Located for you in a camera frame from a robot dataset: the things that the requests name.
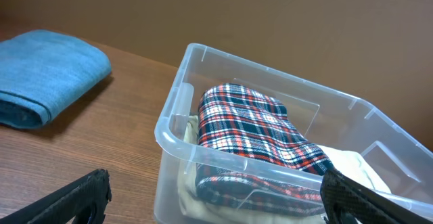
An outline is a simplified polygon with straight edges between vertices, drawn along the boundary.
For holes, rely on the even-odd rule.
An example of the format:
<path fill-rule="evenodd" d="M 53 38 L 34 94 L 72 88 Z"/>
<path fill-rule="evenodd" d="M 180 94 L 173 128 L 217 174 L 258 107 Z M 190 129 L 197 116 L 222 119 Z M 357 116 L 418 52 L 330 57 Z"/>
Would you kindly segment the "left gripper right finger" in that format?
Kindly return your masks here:
<path fill-rule="evenodd" d="M 320 195 L 327 224 L 432 224 L 336 169 L 324 174 Z"/>

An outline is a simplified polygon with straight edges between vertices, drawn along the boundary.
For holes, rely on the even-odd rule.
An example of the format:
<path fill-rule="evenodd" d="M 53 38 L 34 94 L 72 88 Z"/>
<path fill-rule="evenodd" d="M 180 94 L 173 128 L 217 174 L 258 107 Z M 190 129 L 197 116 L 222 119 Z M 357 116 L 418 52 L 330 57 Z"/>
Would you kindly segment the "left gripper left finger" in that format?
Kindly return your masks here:
<path fill-rule="evenodd" d="M 102 224 L 112 200 L 110 176 L 96 169 L 1 219 L 1 224 Z"/>

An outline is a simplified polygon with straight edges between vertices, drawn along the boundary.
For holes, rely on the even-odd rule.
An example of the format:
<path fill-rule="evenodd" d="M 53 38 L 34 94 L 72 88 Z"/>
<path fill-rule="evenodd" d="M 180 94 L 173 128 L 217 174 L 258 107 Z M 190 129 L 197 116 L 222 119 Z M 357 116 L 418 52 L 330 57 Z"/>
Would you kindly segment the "cream cloth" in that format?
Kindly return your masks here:
<path fill-rule="evenodd" d="M 380 176 L 367 164 L 357 152 L 337 150 L 326 146 L 320 147 L 330 158 L 334 166 L 342 174 L 365 187 L 390 193 L 390 188 Z M 183 215 L 207 221 L 209 223 L 253 223 L 253 224 L 282 224 L 282 223 L 323 223 L 321 215 L 310 217 L 291 217 L 255 210 L 236 209 L 224 206 L 206 204 L 196 196 L 194 181 L 196 166 L 182 162 L 179 166 L 177 186 L 179 206 Z"/>

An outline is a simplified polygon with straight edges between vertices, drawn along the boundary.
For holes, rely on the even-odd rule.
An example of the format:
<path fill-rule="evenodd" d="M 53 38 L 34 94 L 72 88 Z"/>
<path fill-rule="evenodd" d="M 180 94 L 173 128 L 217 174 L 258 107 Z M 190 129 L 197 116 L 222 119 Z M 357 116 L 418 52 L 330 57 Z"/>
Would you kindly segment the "red plaid cloth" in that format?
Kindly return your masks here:
<path fill-rule="evenodd" d="M 202 95 L 198 145 L 314 175 L 333 168 L 325 152 L 288 120 L 278 99 L 233 83 Z M 316 190 L 204 164 L 197 167 L 195 187 L 198 198 L 217 206 L 295 217 L 325 211 Z"/>

